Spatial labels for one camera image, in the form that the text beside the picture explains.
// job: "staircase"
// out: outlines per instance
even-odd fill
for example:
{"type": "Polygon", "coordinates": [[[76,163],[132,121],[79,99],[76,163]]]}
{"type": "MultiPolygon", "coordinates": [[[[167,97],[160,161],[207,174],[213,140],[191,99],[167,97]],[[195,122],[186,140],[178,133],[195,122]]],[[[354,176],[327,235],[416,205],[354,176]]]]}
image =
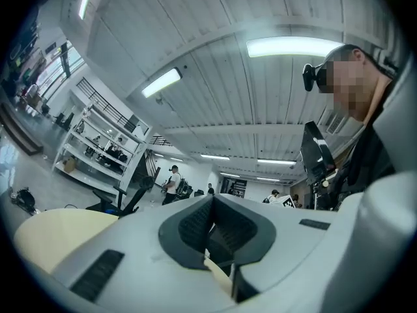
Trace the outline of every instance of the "staircase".
{"type": "Polygon", "coordinates": [[[153,153],[150,150],[145,150],[145,153],[141,157],[139,164],[136,167],[135,173],[133,175],[134,182],[138,182],[140,179],[152,176],[154,179],[159,174],[160,168],[156,168],[153,153]]]}
{"type": "Polygon", "coordinates": [[[0,123],[3,124],[10,137],[26,154],[35,155],[43,151],[43,145],[23,127],[14,110],[4,102],[0,104],[0,123]]]}

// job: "man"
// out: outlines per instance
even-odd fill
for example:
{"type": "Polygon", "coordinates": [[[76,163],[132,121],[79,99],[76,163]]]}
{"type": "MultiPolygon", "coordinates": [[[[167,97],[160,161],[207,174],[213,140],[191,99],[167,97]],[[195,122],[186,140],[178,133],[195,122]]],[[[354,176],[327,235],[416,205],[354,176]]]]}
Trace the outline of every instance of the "man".
{"type": "Polygon", "coordinates": [[[169,178],[168,183],[162,187],[163,189],[167,189],[167,194],[165,195],[162,205],[169,204],[174,201],[175,197],[177,197],[177,188],[181,181],[181,176],[176,165],[172,166],[169,171],[172,171],[172,176],[169,178]]]}
{"type": "Polygon", "coordinates": [[[295,194],[295,195],[293,196],[293,203],[294,203],[294,206],[295,206],[297,209],[300,209],[300,208],[302,207],[302,205],[301,205],[301,204],[299,204],[298,199],[299,199],[298,194],[295,194]]]}
{"type": "Polygon", "coordinates": [[[262,203],[274,203],[274,202],[276,202],[277,200],[278,200],[278,195],[279,195],[280,193],[278,192],[278,190],[276,190],[276,189],[274,189],[272,192],[271,192],[271,195],[269,195],[268,197],[266,197],[263,201],[262,201],[262,203]]]}
{"type": "Polygon", "coordinates": [[[394,173],[372,127],[394,85],[387,71],[364,50],[351,44],[340,46],[326,56],[323,64],[316,67],[315,81],[321,93],[333,94],[334,102],[366,126],[331,186],[328,207],[335,207],[349,194],[364,191],[375,180],[394,173]]]}

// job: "ceiling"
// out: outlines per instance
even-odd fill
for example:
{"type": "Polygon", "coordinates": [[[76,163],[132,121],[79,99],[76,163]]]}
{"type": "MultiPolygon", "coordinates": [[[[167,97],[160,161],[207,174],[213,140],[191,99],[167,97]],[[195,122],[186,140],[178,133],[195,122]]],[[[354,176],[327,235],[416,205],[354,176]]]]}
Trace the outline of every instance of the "ceiling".
{"type": "MultiPolygon", "coordinates": [[[[395,23],[376,0],[90,0],[82,21],[79,1],[64,1],[63,31],[138,117],[198,161],[201,153],[231,157],[215,162],[220,171],[285,183],[304,177],[303,124],[315,121],[324,132],[332,113],[331,99],[305,92],[301,76],[306,63],[322,59],[249,58],[246,41],[317,37],[370,53],[382,48],[394,61],[402,50],[395,23]],[[173,67],[181,81],[150,98],[141,94],[173,67]],[[257,158],[298,162],[260,166],[257,158]]],[[[347,120],[338,133],[324,133],[334,155],[359,128],[347,120]]]]}

